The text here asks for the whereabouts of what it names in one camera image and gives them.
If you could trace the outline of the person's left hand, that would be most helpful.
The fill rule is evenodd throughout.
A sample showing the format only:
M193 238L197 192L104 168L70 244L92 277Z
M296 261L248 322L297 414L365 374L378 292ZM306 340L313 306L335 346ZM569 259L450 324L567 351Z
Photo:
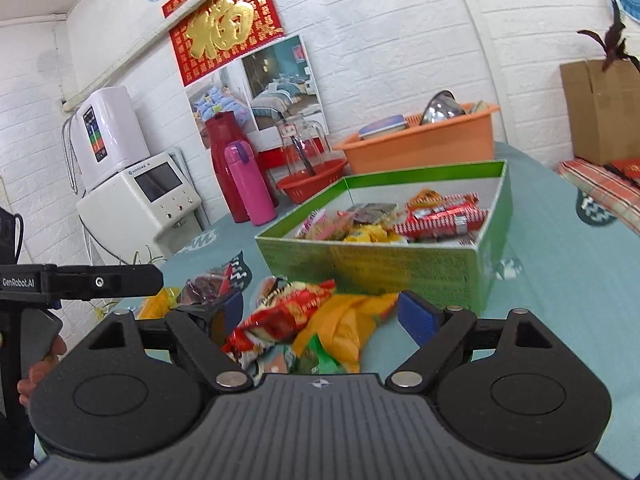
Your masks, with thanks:
M67 351L67 346L63 338L56 336L51 344L49 353L39 362L34 364L28 371L25 378L17 383L18 400L23 406L29 404L32 394L35 392L40 382L46 378L60 362L60 359Z

